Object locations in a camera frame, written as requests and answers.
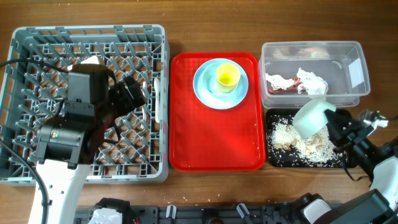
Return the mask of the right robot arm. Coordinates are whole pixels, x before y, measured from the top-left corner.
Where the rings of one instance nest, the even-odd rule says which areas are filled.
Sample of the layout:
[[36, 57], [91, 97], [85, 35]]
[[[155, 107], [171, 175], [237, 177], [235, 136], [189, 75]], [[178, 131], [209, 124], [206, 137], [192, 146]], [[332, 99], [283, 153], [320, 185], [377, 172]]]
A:
[[397, 117], [364, 111], [358, 120], [325, 110], [334, 151], [353, 158], [371, 182], [369, 192], [322, 215], [320, 223], [397, 223], [397, 138], [381, 147], [368, 136]]

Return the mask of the yellow-green plastic cup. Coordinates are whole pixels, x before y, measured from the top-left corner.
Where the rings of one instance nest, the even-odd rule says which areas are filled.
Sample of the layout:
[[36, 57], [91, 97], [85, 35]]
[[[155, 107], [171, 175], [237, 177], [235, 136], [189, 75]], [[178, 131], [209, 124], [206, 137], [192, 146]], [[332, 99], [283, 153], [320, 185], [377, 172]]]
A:
[[239, 68], [232, 63], [222, 63], [216, 69], [216, 80], [219, 91], [229, 93], [233, 91], [241, 78]]

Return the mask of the white plastic spoon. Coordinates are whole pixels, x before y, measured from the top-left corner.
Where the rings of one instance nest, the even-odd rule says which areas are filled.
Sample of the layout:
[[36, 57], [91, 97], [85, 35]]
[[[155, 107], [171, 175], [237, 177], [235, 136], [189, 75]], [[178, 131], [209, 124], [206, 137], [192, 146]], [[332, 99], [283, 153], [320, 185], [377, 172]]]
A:
[[154, 78], [154, 90], [155, 90], [155, 122], [160, 123], [160, 80]]

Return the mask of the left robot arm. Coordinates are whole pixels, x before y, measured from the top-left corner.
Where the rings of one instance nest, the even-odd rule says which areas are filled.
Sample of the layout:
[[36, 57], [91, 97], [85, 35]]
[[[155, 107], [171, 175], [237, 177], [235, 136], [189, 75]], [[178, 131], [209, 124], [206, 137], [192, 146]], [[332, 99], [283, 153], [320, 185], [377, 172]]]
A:
[[71, 65], [68, 93], [37, 131], [37, 181], [29, 223], [71, 223], [96, 151], [116, 118], [145, 104], [132, 76], [117, 81], [98, 57]]

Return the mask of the white plastic fork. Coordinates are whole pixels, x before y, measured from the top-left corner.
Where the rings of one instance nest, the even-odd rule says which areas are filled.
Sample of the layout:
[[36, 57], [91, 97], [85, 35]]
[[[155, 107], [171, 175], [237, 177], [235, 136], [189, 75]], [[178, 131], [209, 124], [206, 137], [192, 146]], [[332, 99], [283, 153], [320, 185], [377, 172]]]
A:
[[141, 123], [141, 128], [142, 129], [147, 129], [149, 127], [148, 119], [150, 117], [150, 114], [149, 114], [150, 111], [149, 111], [149, 109], [147, 107], [147, 99], [149, 97], [149, 92], [147, 90], [147, 82], [146, 81], [144, 81], [143, 84], [142, 84], [142, 93], [144, 95], [145, 100], [144, 100], [144, 105], [142, 106], [142, 120], [143, 120], [143, 122]]

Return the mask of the red strawberry cake wrapper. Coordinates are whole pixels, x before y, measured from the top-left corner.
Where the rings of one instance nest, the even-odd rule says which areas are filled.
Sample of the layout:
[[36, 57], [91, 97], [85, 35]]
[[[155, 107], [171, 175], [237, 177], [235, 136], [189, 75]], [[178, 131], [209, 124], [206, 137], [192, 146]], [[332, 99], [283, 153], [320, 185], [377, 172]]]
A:
[[298, 86], [302, 83], [301, 79], [295, 77], [295, 78], [292, 79], [292, 81], [293, 81], [293, 84], [288, 86], [288, 87], [279, 87], [279, 88], [276, 88], [276, 89], [273, 88], [271, 90], [268, 90], [268, 92], [270, 94], [274, 94], [274, 93], [283, 92], [283, 91], [296, 91], [296, 90], [298, 90]]

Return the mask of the mint green bowl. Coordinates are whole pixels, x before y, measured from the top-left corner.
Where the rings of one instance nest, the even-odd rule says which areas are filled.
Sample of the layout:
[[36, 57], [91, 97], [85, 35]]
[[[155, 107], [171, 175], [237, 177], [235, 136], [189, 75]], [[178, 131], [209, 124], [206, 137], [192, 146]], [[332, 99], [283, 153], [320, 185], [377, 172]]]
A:
[[326, 126], [326, 110], [335, 112], [336, 106], [324, 100], [314, 99], [300, 108], [293, 118], [292, 125], [301, 138], [307, 139]]

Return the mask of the white napkin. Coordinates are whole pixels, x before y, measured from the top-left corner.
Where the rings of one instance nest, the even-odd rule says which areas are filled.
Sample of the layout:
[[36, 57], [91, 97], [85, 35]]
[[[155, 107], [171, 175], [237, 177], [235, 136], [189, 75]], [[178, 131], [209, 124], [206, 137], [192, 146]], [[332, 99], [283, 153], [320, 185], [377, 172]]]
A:
[[305, 91], [308, 95], [325, 95], [328, 91], [327, 82], [323, 78], [316, 76], [313, 72], [306, 72], [302, 68], [299, 68], [297, 78], [300, 80], [297, 86], [298, 94]]

